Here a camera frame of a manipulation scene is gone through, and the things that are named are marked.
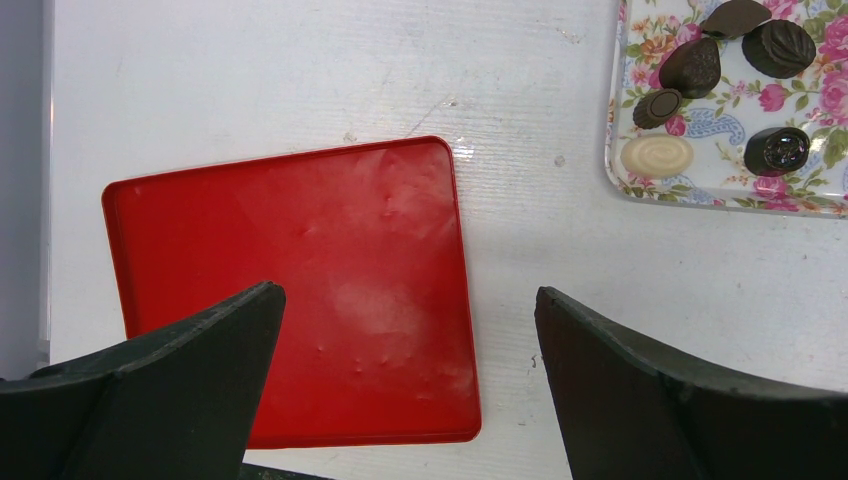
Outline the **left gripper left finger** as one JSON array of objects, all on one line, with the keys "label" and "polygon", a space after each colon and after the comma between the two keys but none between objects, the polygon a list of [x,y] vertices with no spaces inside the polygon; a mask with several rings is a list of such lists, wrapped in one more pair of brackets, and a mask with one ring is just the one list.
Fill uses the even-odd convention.
[{"label": "left gripper left finger", "polygon": [[286,305],[252,286],[1,384],[5,479],[235,479]]}]

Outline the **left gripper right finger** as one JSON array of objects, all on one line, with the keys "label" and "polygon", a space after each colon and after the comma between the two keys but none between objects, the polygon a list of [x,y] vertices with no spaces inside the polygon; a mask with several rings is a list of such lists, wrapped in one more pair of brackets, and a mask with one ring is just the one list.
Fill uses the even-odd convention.
[{"label": "left gripper right finger", "polygon": [[720,366],[553,287],[535,325],[576,479],[843,479],[844,393]]}]

